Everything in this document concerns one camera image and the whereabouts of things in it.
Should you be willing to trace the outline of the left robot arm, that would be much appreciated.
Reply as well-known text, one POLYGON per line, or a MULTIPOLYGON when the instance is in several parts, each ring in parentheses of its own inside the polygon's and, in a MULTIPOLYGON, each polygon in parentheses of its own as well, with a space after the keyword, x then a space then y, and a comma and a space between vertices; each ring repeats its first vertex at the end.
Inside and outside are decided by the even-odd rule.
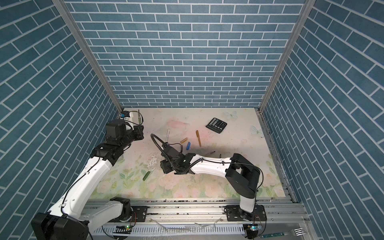
POLYGON ((144 139, 144 126, 124 119, 106 124, 106 139, 96 146, 62 197, 46 213, 37 213, 31 221, 38 240, 85 240, 110 220, 130 222, 135 216, 129 199, 113 197, 88 215, 83 209, 104 175, 134 141, 144 139))

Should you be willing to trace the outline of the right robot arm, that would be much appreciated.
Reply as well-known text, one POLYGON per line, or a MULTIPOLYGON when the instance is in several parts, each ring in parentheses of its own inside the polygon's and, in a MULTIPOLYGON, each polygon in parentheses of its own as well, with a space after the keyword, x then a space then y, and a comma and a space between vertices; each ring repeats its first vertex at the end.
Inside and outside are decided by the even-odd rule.
POLYGON ((194 153, 183 154, 169 143, 155 144, 164 160, 161 168, 164 174, 172 171, 176 175, 207 174, 225 178, 240 195, 239 214, 241 218, 255 221, 256 196, 263 184, 263 171, 240 154, 231 158, 209 158, 194 153))

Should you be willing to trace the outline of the brown pen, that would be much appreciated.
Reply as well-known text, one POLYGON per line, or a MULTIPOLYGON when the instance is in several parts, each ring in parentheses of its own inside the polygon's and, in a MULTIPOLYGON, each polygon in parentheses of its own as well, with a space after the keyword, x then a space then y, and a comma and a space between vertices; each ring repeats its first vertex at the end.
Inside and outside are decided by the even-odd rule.
POLYGON ((202 142, 201 142, 199 130, 196 130, 196 136, 197 136, 197 139, 198 139, 199 147, 201 148, 202 147, 202 142))

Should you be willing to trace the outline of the pink pen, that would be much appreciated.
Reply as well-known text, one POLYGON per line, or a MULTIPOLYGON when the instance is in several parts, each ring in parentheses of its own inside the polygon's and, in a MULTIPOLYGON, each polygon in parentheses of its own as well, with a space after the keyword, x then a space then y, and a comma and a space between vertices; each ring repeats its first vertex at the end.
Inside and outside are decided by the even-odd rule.
POLYGON ((171 132, 171 130, 168 129, 168 130, 167 130, 167 135, 166 135, 166 142, 169 141, 170 132, 171 132))

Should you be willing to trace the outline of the green pen cap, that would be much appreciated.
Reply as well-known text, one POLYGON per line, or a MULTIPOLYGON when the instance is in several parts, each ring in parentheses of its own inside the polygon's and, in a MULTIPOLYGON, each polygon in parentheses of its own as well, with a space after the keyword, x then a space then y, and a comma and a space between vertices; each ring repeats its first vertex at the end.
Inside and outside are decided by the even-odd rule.
POLYGON ((151 173, 151 171, 148 171, 148 172, 144 175, 144 177, 143 177, 143 181, 145 181, 145 180, 149 177, 150 173, 151 173))

